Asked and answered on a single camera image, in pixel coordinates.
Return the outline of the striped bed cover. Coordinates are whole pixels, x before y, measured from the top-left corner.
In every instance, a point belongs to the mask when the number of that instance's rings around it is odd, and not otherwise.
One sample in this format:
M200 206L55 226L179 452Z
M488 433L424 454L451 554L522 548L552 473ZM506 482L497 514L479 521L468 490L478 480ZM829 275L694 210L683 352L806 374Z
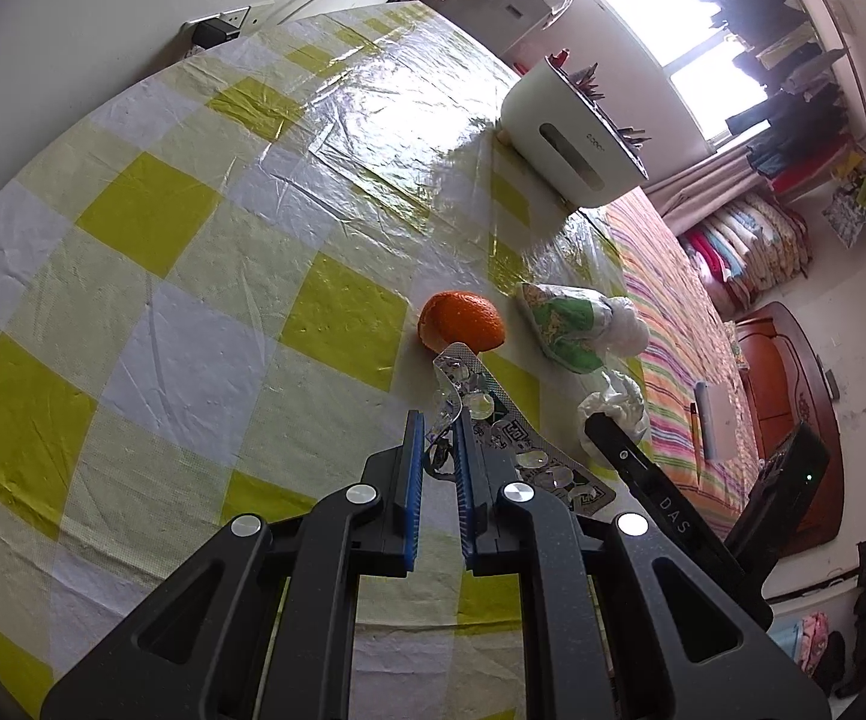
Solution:
M677 484L711 530L726 536L760 473L760 452L734 353L734 325L714 309L695 268L639 188L605 206L628 298L651 339L635 369L649 415L646 454ZM721 383L737 416L737 457L696 465L688 405L695 385Z

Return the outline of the wall power socket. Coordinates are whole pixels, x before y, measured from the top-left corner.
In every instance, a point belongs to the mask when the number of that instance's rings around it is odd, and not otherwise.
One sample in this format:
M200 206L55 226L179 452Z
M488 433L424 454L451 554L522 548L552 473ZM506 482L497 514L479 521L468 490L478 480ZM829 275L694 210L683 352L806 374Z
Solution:
M273 0L223 10L212 16L186 21L181 26L181 36L188 39L193 49L213 49L252 34L261 28L264 21L269 20L274 11Z

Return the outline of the yellow checked tablecloth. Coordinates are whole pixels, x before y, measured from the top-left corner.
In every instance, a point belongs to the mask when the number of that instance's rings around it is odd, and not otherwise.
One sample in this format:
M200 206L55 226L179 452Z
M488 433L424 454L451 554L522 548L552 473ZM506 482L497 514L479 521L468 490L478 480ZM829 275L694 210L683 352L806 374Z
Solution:
M269 25L102 104L0 192L0 681L52 684L231 517L303 514L438 382L462 289L490 371L576 445L586 383L526 281L625 288L596 216L493 137L513 75L420 5Z

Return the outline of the stack of folded quilts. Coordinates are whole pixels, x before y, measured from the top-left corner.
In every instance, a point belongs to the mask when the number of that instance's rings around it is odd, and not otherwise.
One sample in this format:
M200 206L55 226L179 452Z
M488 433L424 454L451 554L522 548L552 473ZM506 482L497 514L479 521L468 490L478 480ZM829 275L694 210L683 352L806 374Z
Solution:
M679 242L723 320L745 316L812 263L804 218L755 192L730 200Z

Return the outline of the silver pill blister pack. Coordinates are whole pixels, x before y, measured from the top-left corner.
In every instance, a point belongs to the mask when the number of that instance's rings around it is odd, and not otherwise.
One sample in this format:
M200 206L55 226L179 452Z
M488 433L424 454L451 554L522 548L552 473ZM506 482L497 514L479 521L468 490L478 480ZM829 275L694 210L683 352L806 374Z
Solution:
M482 449L509 450L522 481L563 500L575 514L592 517L615 500L615 493L589 468L572 460L532 427L506 390L467 344L451 343L433 359L440 383L440 406L426 429L426 447L447 438L462 410Z

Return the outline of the orange peel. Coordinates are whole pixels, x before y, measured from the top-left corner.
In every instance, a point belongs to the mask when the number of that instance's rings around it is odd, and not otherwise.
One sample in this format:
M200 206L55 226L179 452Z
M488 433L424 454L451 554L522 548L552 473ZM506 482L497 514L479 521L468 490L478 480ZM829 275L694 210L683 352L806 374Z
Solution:
M441 291L425 302L417 335L436 355L453 343L464 343L474 353L483 353L500 348L506 341L506 325L487 298L469 291Z

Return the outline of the grey white notebook case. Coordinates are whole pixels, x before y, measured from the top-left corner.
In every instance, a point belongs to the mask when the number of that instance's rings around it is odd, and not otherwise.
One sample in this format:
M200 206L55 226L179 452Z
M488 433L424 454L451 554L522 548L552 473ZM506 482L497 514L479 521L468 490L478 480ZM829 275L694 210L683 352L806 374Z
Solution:
M729 390L721 383L700 380L695 385L695 405L700 421L703 454L712 463L726 463L737 457L737 416Z

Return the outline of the wooden headboard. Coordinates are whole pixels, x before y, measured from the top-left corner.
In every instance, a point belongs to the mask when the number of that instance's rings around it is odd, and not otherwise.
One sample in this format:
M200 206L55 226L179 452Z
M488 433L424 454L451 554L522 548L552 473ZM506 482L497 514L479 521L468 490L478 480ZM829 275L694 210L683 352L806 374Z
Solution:
M769 302L739 320L737 338L748 364L741 379L762 457L775 454L799 422L819 436L830 455L810 507L780 551L783 557L794 556L830 543L840 533L844 468L833 397L819 356L781 302Z

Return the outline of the yellow pencil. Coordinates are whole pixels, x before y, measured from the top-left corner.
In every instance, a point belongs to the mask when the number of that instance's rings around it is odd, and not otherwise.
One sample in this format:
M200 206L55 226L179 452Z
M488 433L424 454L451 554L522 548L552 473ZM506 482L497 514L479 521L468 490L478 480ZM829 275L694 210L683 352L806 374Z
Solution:
M693 444L693 456L696 465L703 460L703 444L701 444L700 419L698 419L698 408L693 401L688 405L688 424L690 424L691 444Z

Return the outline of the white desk organizer box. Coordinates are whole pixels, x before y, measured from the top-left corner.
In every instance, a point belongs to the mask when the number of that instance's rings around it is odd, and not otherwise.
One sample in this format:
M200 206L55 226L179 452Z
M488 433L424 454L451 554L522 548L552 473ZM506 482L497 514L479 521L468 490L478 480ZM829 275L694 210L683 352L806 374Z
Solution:
M648 180L635 147L550 57L509 89L500 130L572 205L608 205Z

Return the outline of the pink curtain right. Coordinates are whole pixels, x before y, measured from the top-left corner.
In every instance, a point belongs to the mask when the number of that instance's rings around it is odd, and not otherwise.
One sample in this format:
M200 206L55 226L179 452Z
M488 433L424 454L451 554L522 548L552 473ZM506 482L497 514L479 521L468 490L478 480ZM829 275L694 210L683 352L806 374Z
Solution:
M760 190L765 179L748 162L745 145L731 146L645 188L674 236L705 221L732 200Z

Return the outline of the crumpled white tissue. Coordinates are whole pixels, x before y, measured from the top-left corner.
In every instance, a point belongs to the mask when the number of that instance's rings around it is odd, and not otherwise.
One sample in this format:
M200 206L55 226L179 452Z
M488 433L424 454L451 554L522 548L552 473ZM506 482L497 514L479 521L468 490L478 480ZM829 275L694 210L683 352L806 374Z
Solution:
M610 416L623 433L639 444L650 430L646 398L635 379L609 367L599 367L594 371L588 377L588 385L591 392L576 410L579 444L596 465L609 468L605 455L586 436L586 421L594 413Z

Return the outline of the hanging clothes row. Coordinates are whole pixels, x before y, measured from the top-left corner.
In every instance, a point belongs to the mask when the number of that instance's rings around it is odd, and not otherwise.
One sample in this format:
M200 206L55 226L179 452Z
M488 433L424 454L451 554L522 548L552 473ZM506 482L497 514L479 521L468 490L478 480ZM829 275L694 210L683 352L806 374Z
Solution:
M719 205L745 195L792 200L815 182L833 193L823 219L844 247L866 230L866 133L851 124L841 67L853 65L843 39L820 36L804 0L701 0L711 26L735 39L732 65L763 93L729 115L726 133L744 140L727 152L737 179Z

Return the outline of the green white tissue pack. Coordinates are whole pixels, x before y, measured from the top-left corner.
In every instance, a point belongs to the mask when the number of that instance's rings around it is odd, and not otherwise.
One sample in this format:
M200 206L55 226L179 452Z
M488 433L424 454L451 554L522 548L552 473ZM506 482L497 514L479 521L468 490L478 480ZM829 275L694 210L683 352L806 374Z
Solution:
M516 299L542 353L575 374L597 371L609 355L634 358L650 344L648 325L625 296L523 281Z

